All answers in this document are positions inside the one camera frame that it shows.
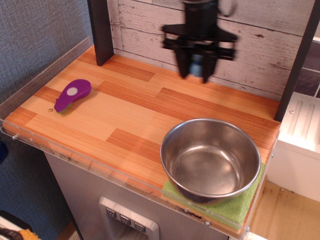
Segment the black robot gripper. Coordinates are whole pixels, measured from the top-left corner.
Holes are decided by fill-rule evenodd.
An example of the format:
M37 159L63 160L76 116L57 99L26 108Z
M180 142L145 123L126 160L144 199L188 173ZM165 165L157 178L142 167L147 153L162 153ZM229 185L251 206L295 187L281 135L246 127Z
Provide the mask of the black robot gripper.
M202 55L202 78L206 83L214 74L218 59L233 60L235 49L220 43L235 45L238 37L218 27L222 14L218 2L184 2L184 23L163 25L163 47L174 50L180 76L190 74L192 53Z

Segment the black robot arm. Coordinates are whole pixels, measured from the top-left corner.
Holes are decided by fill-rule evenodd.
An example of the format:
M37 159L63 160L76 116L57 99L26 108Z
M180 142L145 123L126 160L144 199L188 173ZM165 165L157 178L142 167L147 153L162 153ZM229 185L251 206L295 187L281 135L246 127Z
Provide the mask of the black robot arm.
M189 74L206 83L219 59L235 58L238 37L218 27L217 0L184 0L185 23L163 25L163 47L175 53L182 78Z

